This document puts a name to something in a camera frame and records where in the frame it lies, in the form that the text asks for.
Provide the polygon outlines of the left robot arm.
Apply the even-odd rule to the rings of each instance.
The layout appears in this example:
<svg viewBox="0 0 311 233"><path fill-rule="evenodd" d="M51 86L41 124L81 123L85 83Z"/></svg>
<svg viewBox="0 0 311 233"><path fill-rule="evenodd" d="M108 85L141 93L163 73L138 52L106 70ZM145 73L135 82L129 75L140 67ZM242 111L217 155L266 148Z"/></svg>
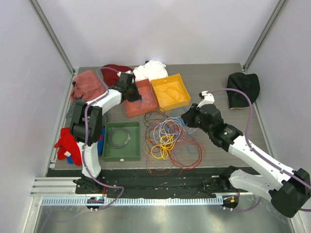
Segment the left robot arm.
<svg viewBox="0 0 311 233"><path fill-rule="evenodd" d="M82 91L78 79L84 78L87 82L93 82L90 93L81 92L80 97L73 101L69 134L79 151L82 176L88 179L86 187L94 194L100 193L104 186L103 181L98 178L102 169L97 150L102 133L102 116L125 100L133 102L141 99L133 72L129 70L115 73L119 80L114 86L107 86L104 80L91 70L79 74L73 81L73 87L78 91Z"/></svg>

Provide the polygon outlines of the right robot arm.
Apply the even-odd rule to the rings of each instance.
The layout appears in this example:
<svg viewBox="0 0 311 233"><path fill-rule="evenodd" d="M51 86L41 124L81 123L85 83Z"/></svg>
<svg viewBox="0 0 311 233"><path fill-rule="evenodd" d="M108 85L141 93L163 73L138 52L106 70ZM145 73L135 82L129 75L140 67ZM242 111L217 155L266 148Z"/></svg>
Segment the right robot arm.
<svg viewBox="0 0 311 233"><path fill-rule="evenodd" d="M199 107L194 103L181 119L186 126L205 132L215 146L242 159L260 174L250 175L230 166L219 180L222 190L237 188L251 192L289 218L311 198L311 179L306 170L294 170L259 149L240 130L225 123L214 104Z"/></svg>

